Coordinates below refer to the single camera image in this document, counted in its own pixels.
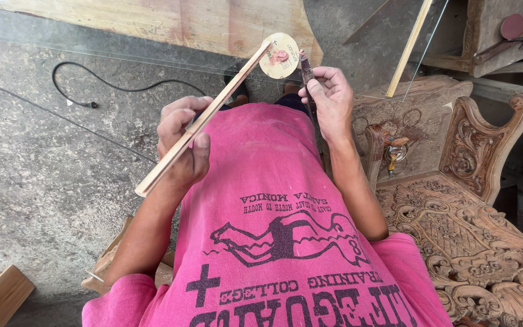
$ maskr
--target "glass pane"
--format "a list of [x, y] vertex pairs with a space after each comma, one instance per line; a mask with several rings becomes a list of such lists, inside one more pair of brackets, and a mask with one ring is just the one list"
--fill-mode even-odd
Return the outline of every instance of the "glass pane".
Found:
[[[384, 0], [9, 0], [0, 2], [0, 41], [224, 74], [281, 31], [314, 66], [339, 67], [356, 95], [386, 98], [386, 87], [366, 91], [390, 83], [423, 2], [387, 0], [373, 15]], [[415, 76], [446, 3], [433, 2], [401, 81]], [[343, 45], [370, 16], [368, 33]], [[259, 66], [248, 78], [286, 82]], [[301, 81], [299, 69], [288, 80]]]

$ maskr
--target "cross graphic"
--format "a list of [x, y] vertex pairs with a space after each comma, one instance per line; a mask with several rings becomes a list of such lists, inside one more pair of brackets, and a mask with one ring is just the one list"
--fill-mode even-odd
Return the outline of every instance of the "cross graphic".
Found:
[[205, 293], [207, 289], [218, 287], [221, 283], [221, 277], [209, 278], [209, 264], [201, 265], [201, 278], [194, 282], [189, 282], [185, 292], [197, 291], [197, 303], [195, 308], [201, 308], [205, 305]]

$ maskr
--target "carved wooden chair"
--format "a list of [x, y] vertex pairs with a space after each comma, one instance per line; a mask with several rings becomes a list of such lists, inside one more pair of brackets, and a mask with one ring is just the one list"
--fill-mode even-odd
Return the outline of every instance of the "carved wooden chair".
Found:
[[[523, 326], [523, 234], [490, 207], [523, 132], [523, 94], [510, 100], [511, 121], [496, 127], [468, 97], [471, 88], [435, 75], [414, 81], [404, 102], [356, 97], [353, 129], [366, 131], [355, 144], [390, 230], [413, 237], [452, 321]], [[382, 130], [410, 139], [392, 177]], [[326, 144], [323, 152], [328, 172]]]

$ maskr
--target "sanding disc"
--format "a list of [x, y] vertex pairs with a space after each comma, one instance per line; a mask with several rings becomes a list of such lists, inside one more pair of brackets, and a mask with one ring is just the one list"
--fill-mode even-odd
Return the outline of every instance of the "sanding disc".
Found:
[[286, 33], [273, 33], [266, 40], [271, 41], [271, 46], [260, 59], [262, 71], [276, 79], [290, 76], [300, 63], [300, 50], [296, 41]]
[[500, 27], [500, 33], [506, 40], [519, 37], [523, 32], [523, 16], [514, 13], [504, 19]]

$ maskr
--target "swimmer graphic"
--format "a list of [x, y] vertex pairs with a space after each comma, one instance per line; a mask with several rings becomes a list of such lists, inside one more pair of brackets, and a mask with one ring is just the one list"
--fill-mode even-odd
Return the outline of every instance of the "swimmer graphic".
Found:
[[226, 223], [211, 234], [211, 239], [215, 245], [225, 247], [221, 251], [204, 251], [205, 254], [227, 251], [246, 267], [279, 259], [313, 259], [331, 248], [338, 249], [352, 265], [368, 263], [353, 222], [339, 213], [333, 213], [330, 226], [323, 227], [308, 211], [300, 210], [276, 217], [260, 235]]

